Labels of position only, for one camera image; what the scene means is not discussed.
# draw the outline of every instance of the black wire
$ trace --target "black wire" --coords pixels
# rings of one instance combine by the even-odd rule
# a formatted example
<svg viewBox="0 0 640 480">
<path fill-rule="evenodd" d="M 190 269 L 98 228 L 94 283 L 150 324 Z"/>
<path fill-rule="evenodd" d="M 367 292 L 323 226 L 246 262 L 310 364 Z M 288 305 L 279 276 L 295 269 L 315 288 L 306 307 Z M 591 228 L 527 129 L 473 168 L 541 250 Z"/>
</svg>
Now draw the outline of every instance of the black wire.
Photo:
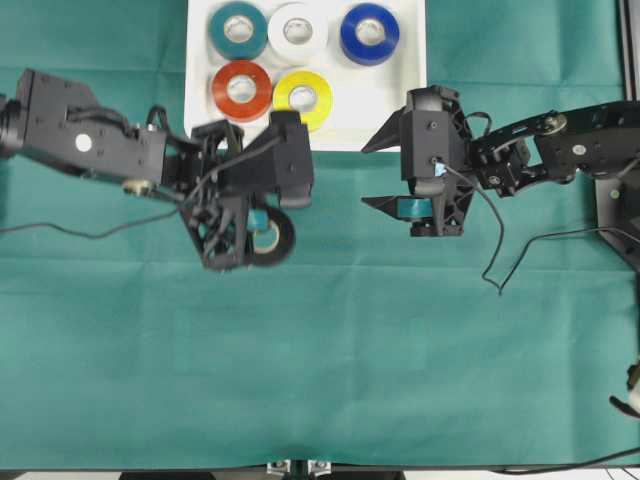
<svg viewBox="0 0 640 480">
<path fill-rule="evenodd" d="M 108 238 L 112 235 L 115 235 L 116 233 L 119 233 L 123 230 L 127 230 L 129 228 L 140 227 L 142 225 L 148 225 L 150 223 L 167 220 L 173 217 L 176 213 L 178 213 L 178 211 L 179 210 L 176 208 L 170 212 L 163 213 L 162 215 L 156 215 L 153 217 L 144 218 L 142 220 L 136 220 L 134 222 L 123 223 L 122 225 L 118 225 L 117 227 L 107 230 L 106 232 L 98 233 L 98 234 L 79 232 L 77 230 L 70 230 L 68 228 L 61 227 L 54 223 L 43 222 L 43 223 L 30 223 L 26 225 L 20 225 L 18 227 L 11 227 L 11 228 L 0 228 L 0 235 L 6 235 L 8 233 L 20 232 L 22 230 L 31 230 L 35 228 L 49 228 L 52 230 L 56 230 L 60 233 L 64 233 L 65 235 L 80 237 L 86 240 L 104 240 L 105 238 Z"/>
<path fill-rule="evenodd" d="M 473 112 L 465 117 L 465 120 L 468 118 L 484 118 L 487 121 L 487 126 L 484 129 L 483 137 L 486 137 L 491 133 L 491 127 L 493 126 L 493 120 L 491 119 L 491 115 L 485 112 Z"/>
<path fill-rule="evenodd" d="M 270 148 L 275 147 L 276 145 L 279 145 L 280 143 L 283 142 L 283 139 L 281 137 L 277 137 L 274 139 L 269 140 L 268 142 L 266 142 L 264 145 L 253 149 L 253 150 L 249 150 L 246 151 L 244 153 L 241 153 L 240 155 L 232 158 L 231 160 L 229 160 L 228 162 L 223 163 L 222 165 L 217 166 L 216 168 L 212 169 L 209 173 L 207 173 L 204 178 L 202 180 L 200 180 L 200 182 L 196 185 L 196 187 L 191 191 L 191 193 L 187 196 L 187 198 L 185 199 L 185 201 L 183 202 L 184 204 L 187 204 L 189 202 L 191 202 L 196 195 L 198 195 L 198 193 L 200 192 L 200 190 L 202 190 L 204 188 L 204 186 L 212 179 L 214 179 L 215 177 L 217 177 L 217 175 L 222 172 L 223 170 L 227 170 L 229 168 L 235 167 L 236 165 L 242 163 L 242 162 L 246 162 L 247 160 L 250 160 L 254 157 L 257 157 L 258 155 L 262 155 L 263 153 L 265 153 L 266 151 L 268 151 Z"/>
<path fill-rule="evenodd" d="M 629 240 L 631 240 L 631 241 L 637 243 L 638 245 L 640 245 L 640 238 L 637 238 L 637 237 L 631 235 L 630 233 L 627 233 L 624 230 L 622 230 L 620 228 L 617 228 L 617 227 L 583 228 L 583 229 L 580 229 L 580 230 L 573 230 L 573 231 L 570 231 L 570 232 L 555 232 L 555 233 L 547 233 L 545 235 L 537 235 L 537 236 L 531 238 L 527 242 L 525 247 L 522 249 L 522 252 L 520 253 L 520 256 L 518 257 L 518 259 L 516 260 L 516 263 L 511 268 L 511 271 L 507 275 L 507 278 L 504 280 L 504 282 L 502 282 L 502 285 L 500 285 L 500 287 L 499 287 L 500 295 L 502 295 L 502 293 L 504 292 L 504 289 L 507 287 L 507 284 L 509 283 L 509 281 L 511 280 L 513 275 L 516 273 L 516 271 L 520 267 L 520 264 L 522 263 L 522 261 L 524 260 L 525 256 L 527 255 L 527 253 L 529 251 L 529 248 L 531 248 L 531 245 L 533 245 L 535 242 L 540 241 L 540 240 L 549 239 L 549 238 L 571 237 L 571 236 L 574 236 L 574 235 L 583 235 L 585 233 L 601 233 L 601 232 L 612 233 L 612 234 L 615 233 L 615 234 L 621 235 L 623 237 L 626 237 Z"/>
<path fill-rule="evenodd" d="M 539 475 L 541 473 L 556 473 L 556 472 L 567 472 L 569 470 L 579 470 L 581 468 L 589 468 L 589 467 L 597 467 L 600 465 L 606 465 L 607 462 L 612 460 L 617 460 L 619 458 L 628 457 L 630 455 L 637 455 L 640 453 L 640 447 L 632 448 L 630 450 L 624 450 L 622 452 L 612 453 L 607 455 L 606 457 L 596 458 L 594 460 L 589 460 L 587 462 L 582 463 L 567 463 L 565 465 L 558 465 L 555 467 L 548 468 L 537 468 L 534 470 L 498 470 L 493 473 L 498 473 L 501 475 Z"/>
<path fill-rule="evenodd" d="M 77 230 L 71 230 L 65 227 L 61 227 L 60 225 L 56 225 L 54 223 L 49 223 L 49 222 L 41 222 L 41 223 L 29 223 L 26 225 L 19 225 L 16 227 L 10 227 L 10 228 L 0 228 L 0 235 L 6 235 L 9 233 L 15 233 L 15 232 L 20 232 L 23 230 L 31 230 L 31 229 L 36 229 L 36 228 L 48 228 L 48 229 L 52 229 L 52 230 L 56 230 L 60 233 L 64 233 L 66 235 L 71 235 L 74 237 L 80 237 L 80 238 L 84 238 L 87 240 L 104 240 L 105 238 L 108 238 L 112 235 L 115 235 L 116 233 L 119 233 L 123 230 L 127 230 L 130 228 L 135 228 L 135 227 L 140 227 L 143 225 L 148 225 L 150 223 L 155 223 L 155 222 L 160 222 L 162 220 L 168 220 L 169 218 L 173 217 L 174 215 L 176 215 L 182 208 L 184 208 L 185 206 L 187 206 L 188 203 L 190 203 L 195 196 L 198 194 L 198 192 L 200 190 L 202 190 L 202 188 L 206 185 L 206 183 L 211 180 L 212 178 L 214 178 L 216 175 L 218 175 L 221 171 L 226 170 L 228 168 L 234 167 L 242 162 L 245 162 L 247 160 L 250 160 L 251 158 L 254 158 L 258 155 L 261 155 L 262 153 L 264 153 L 265 151 L 269 150 L 271 147 L 278 145 L 282 142 L 282 138 L 278 137 L 275 138 L 273 140 L 270 140 L 269 142 L 265 143 L 263 146 L 256 148 L 255 150 L 250 150 L 248 152 L 242 153 L 240 155 L 238 155 L 237 157 L 231 159 L 230 161 L 223 163 L 222 165 L 219 165 L 218 167 L 214 168 L 213 170 L 211 170 L 211 172 L 209 172 L 204 179 L 202 179 L 200 181 L 200 183 L 198 183 L 198 185 L 191 191 L 191 193 L 186 197 L 186 199 L 184 201 L 182 201 L 181 203 L 178 204 L 178 208 L 167 212 L 167 213 L 163 213 L 161 215 L 156 215 L 153 217 L 148 217 L 148 218 L 143 218 L 141 220 L 136 220 L 134 222 L 127 222 L 127 223 L 123 223 L 121 225 L 118 225 L 114 228 L 111 228 L 109 230 L 107 230 L 106 232 L 103 233 L 99 233 L 99 234 L 91 234 L 91 233 L 86 233 L 86 232 L 80 232 Z"/>
<path fill-rule="evenodd" d="M 489 265 L 487 266 L 487 268 L 484 270 L 484 272 L 482 272 L 482 279 L 493 285 L 494 287 L 496 287 L 496 289 L 498 290 L 498 293 L 501 293 L 502 290 L 502 286 L 496 282 L 495 280 L 489 278 L 489 273 L 491 272 L 491 270 L 493 269 L 493 266 L 496 263 L 496 260 L 498 259 L 498 256 L 500 255 L 500 251 L 502 250 L 502 244 L 504 243 L 504 234 L 505 234 L 505 227 L 504 227 L 504 221 L 502 220 L 502 216 L 500 215 L 500 212 L 498 211 L 498 208 L 496 207 L 495 203 L 493 203 L 493 200 L 491 200 L 491 198 L 489 198 L 489 195 L 487 195 L 484 190 L 482 190 L 480 187 L 478 187 L 475 183 L 473 183 L 471 180 L 469 180 L 467 177 L 465 177 L 463 174 L 461 174 L 460 172 L 458 172 L 457 170 L 451 168 L 448 165 L 444 165 L 444 168 L 451 173 L 452 175 L 455 175 L 456 177 L 458 177 L 460 180 L 462 180 L 463 182 L 465 182 L 466 184 L 470 185 L 471 187 L 473 187 L 473 189 L 478 192 L 482 198 L 484 198 L 484 200 L 487 202 L 487 204 L 489 205 L 489 207 L 491 208 L 491 211 L 493 212 L 493 214 L 495 215 L 496 219 L 498 220 L 498 225 L 500 226 L 500 235 L 498 237 L 498 245 L 496 246 L 495 251 L 493 252 L 493 256 L 491 257 L 491 261 L 489 262 Z"/>
<path fill-rule="evenodd" d="M 629 475 L 631 478 L 635 478 L 635 480 L 639 480 L 638 477 L 636 477 L 633 473 L 631 473 L 629 470 L 627 470 L 626 468 L 623 468 L 622 471 L 624 473 L 626 473 L 627 475 Z"/>
<path fill-rule="evenodd" d="M 132 135 L 133 129 L 131 128 L 127 117 L 122 115 L 120 112 L 112 110 L 111 108 L 89 107 L 70 110 L 67 114 L 67 120 L 69 120 L 70 122 L 79 122 L 81 120 L 87 120 L 90 118 L 97 120 L 106 120 L 108 122 L 115 123 L 122 128 L 123 133 L 127 137 L 130 137 Z"/>
</svg>

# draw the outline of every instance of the teal fabric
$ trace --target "teal fabric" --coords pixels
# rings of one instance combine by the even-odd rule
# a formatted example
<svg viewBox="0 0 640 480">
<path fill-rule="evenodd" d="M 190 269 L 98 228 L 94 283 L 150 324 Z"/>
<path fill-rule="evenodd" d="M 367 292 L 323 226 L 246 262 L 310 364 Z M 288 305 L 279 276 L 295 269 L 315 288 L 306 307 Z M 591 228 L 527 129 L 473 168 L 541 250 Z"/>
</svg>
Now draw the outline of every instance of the teal fabric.
<svg viewBox="0 0 640 480">
<path fill-rule="evenodd" d="M 614 3 L 432 0 L 431 82 L 497 125 L 619 99 Z M 0 18 L 0 91 L 35 67 L 132 121 L 165 104 L 180 129 L 184 0 L 3 0 Z M 295 254 L 271 270 L 203 271 L 178 220 L 3 237 L 0 468 L 539 464 L 638 444 L 607 402 L 638 351 L 635 277 L 603 242 L 535 246 L 498 298 L 479 279 L 497 236 L 481 199 L 464 237 L 411 239 L 359 202 L 405 191 L 398 155 L 315 160 Z M 22 158 L 0 187 L 2 225 L 166 209 Z M 584 178 L 498 205 L 496 274 L 530 236 L 595 218 Z"/>
</svg>

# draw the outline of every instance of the blue tape roll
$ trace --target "blue tape roll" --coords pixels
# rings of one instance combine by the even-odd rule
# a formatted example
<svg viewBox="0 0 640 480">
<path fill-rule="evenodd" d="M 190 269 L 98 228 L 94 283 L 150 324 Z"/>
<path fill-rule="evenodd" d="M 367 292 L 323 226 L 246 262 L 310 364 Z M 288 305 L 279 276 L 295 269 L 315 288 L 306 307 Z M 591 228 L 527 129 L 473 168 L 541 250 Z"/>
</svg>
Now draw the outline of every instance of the blue tape roll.
<svg viewBox="0 0 640 480">
<path fill-rule="evenodd" d="M 419 220 L 433 216 L 431 200 L 418 198 L 401 198 L 396 205 L 398 218 Z"/>
<path fill-rule="evenodd" d="M 241 43 L 234 42 L 228 36 L 227 23 L 234 17 L 245 23 L 248 20 L 253 27 L 251 36 Z M 209 24 L 209 36 L 215 49 L 227 60 L 253 60 L 267 46 L 267 19 L 249 3 L 231 2 L 213 15 Z"/>
<path fill-rule="evenodd" d="M 384 26 L 385 39 L 377 45 L 365 45 L 358 39 L 358 25 L 363 20 L 377 20 Z M 379 65 L 386 62 L 400 41 L 400 25 L 393 14 L 380 5 L 362 3 L 345 17 L 340 28 L 340 44 L 345 55 L 360 65 Z"/>
</svg>

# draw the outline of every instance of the robotic arm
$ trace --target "robotic arm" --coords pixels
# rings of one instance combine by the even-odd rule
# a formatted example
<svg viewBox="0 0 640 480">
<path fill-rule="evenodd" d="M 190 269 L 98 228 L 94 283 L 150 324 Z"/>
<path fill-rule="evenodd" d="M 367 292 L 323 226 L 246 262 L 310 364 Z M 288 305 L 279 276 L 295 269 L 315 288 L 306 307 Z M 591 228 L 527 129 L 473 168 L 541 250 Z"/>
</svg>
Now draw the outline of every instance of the robotic arm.
<svg viewBox="0 0 640 480">
<path fill-rule="evenodd" d="M 467 119 L 489 122 L 474 139 Z M 572 182 L 578 171 L 615 184 L 601 221 L 605 239 L 640 272 L 632 236 L 640 236 L 640 102 L 614 102 L 569 112 L 549 112 L 490 132 L 490 117 L 465 116 L 459 94 L 444 87 L 413 90 L 363 152 L 402 149 L 402 180 L 408 196 L 364 198 L 391 217 L 411 223 L 415 237 L 459 236 L 480 184 L 500 197 L 515 196 L 542 182 Z M 525 140 L 533 138 L 542 163 L 530 165 Z"/>
<path fill-rule="evenodd" d="M 308 206 L 314 182 L 309 134 L 298 113 L 272 113 L 269 127 L 244 149 L 243 131 L 227 121 L 179 138 L 162 107 L 151 109 L 145 125 L 131 125 L 86 85 L 32 70 L 20 79 L 15 100 L 0 96 L 0 159 L 17 154 L 173 203 L 205 268 L 218 271 L 283 261 L 295 230 L 281 208 Z M 277 206 L 268 204 L 269 194 Z M 252 234 L 267 230 L 277 240 L 258 247 Z"/>
</svg>

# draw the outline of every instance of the teal tape roll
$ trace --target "teal tape roll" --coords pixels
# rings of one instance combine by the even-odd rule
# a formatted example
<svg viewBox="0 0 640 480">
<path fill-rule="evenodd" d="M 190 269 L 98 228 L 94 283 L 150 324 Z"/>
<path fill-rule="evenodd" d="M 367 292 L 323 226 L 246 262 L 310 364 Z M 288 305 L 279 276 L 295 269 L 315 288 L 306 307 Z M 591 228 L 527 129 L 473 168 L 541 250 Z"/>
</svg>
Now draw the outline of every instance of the teal tape roll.
<svg viewBox="0 0 640 480">
<path fill-rule="evenodd" d="M 252 60 L 267 46 L 267 20 L 249 3 L 227 3 L 213 15 L 209 36 L 227 60 Z"/>
<path fill-rule="evenodd" d="M 396 208 L 399 218 L 420 219 L 433 216 L 431 200 L 427 199 L 401 198 Z"/>
<path fill-rule="evenodd" d="M 269 230 L 269 214 L 266 210 L 249 210 L 247 230 L 250 232 L 264 232 Z"/>
</svg>

